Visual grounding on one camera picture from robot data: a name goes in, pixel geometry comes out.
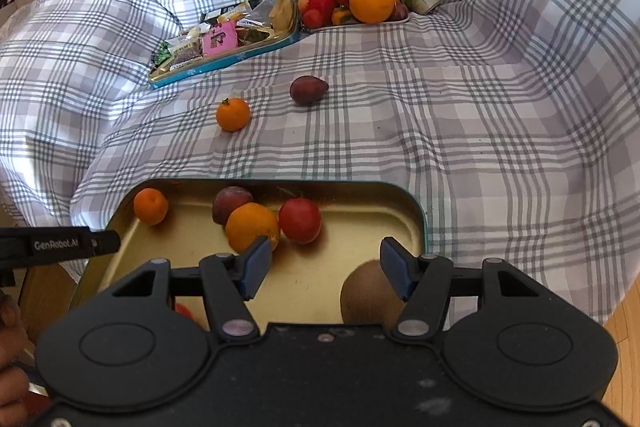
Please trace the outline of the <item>person's left hand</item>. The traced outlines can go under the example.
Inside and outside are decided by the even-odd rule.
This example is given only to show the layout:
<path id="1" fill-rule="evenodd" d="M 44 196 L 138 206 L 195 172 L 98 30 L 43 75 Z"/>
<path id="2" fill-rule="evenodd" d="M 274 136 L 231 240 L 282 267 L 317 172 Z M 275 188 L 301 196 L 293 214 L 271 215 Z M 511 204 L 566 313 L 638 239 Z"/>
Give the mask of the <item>person's left hand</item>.
<path id="1" fill-rule="evenodd" d="M 28 345 L 20 308 L 8 295 L 1 295 L 1 425 L 19 426 L 28 416 L 24 399 L 29 380 L 15 361 Z"/>

